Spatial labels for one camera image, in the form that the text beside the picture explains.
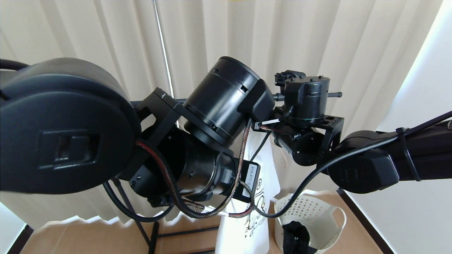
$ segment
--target dark baseboard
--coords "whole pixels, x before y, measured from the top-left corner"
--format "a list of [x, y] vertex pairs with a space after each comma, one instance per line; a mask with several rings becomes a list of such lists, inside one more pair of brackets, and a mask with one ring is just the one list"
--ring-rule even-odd
[[28, 239], [31, 237], [33, 231], [34, 230], [30, 226], [25, 225], [24, 230], [22, 230], [20, 235], [17, 237], [13, 246], [11, 246], [10, 250], [8, 251], [8, 254], [20, 254], [25, 244], [27, 243]]
[[381, 251], [384, 254], [394, 254], [394, 252], [389, 248], [388, 244], [383, 240], [381, 235], [376, 231], [376, 229], [372, 226], [369, 220], [364, 216], [361, 210], [356, 206], [355, 202], [348, 196], [347, 193], [341, 188], [337, 190], [337, 193], [341, 196], [347, 206], [352, 210], [353, 214], [358, 218], [359, 222], [364, 226], [369, 235], [375, 241], [375, 243], [380, 247]]

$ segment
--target perforated basket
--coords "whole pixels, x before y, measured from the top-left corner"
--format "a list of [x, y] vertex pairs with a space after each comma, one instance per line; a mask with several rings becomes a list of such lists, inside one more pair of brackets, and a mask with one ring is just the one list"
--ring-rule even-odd
[[[316, 254], [324, 253], [339, 239], [347, 222], [345, 212], [340, 207], [332, 206], [318, 198], [306, 195], [315, 195], [316, 193], [311, 190], [303, 191], [292, 207], [276, 219], [275, 240], [282, 252], [284, 252], [282, 245], [284, 239], [283, 225], [291, 221], [298, 221], [306, 227], [310, 236], [309, 246], [318, 250]], [[291, 197], [292, 194], [289, 194], [280, 200], [276, 200], [274, 206], [275, 212], [280, 211]], [[339, 209], [344, 215], [342, 226], [337, 226], [336, 220], [333, 217], [333, 212], [336, 209]]]

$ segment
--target label sticker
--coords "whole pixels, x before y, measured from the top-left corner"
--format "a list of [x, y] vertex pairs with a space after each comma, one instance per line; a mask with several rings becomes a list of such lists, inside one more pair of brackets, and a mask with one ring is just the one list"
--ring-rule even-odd
[[[254, 179], [256, 178], [256, 172], [257, 172], [257, 166], [254, 164], [250, 164], [250, 166], [248, 167], [248, 173], [246, 173], [245, 184], [248, 185], [248, 187], [251, 190], [253, 190], [253, 187], [254, 187]], [[242, 195], [245, 197], [248, 197], [248, 198], [251, 197], [245, 188], [243, 188]]]

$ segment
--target beige curtain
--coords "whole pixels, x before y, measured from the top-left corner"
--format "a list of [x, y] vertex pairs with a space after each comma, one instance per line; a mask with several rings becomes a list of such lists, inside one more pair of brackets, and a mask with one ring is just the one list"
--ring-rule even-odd
[[[327, 113], [345, 117], [345, 135], [375, 129], [386, 114], [442, 0], [0, 1], [1, 57], [29, 64], [71, 56], [100, 65], [131, 100], [159, 86], [186, 98], [223, 55], [251, 67], [273, 92], [273, 75], [292, 69], [331, 79]], [[165, 65], [163, 45], [168, 62]], [[309, 173], [274, 149], [283, 192]], [[147, 202], [127, 193], [143, 215]], [[309, 185], [334, 189], [327, 176]], [[101, 187], [62, 196], [1, 193], [0, 200], [39, 227], [73, 215], [125, 217]]]

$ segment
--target floor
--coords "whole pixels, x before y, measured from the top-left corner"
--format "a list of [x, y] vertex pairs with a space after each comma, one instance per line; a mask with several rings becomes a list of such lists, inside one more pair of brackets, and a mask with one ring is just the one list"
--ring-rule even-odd
[[[323, 194], [320, 199], [341, 207], [347, 214], [347, 225], [338, 242], [327, 251], [328, 254], [367, 253], [381, 254], [381, 250], [373, 241], [359, 220], [350, 211], [336, 192]], [[341, 223], [342, 216], [336, 220]], [[178, 223], [160, 223], [159, 233], [172, 233], [184, 230], [202, 229], [218, 226], [220, 217], [196, 220], [191, 222], [182, 217]], [[148, 234], [152, 231], [152, 223], [143, 224]], [[269, 220], [270, 250], [268, 254], [281, 254], [273, 239], [274, 219]], [[206, 251], [215, 248], [217, 232], [206, 231], [190, 235], [179, 235], [157, 240], [156, 254], [186, 254]], [[79, 220], [69, 224], [51, 222], [35, 230], [21, 254], [67, 254], [67, 253], [148, 253], [143, 240], [133, 221], [123, 224], [119, 221], [108, 224], [98, 220], [91, 223]]]

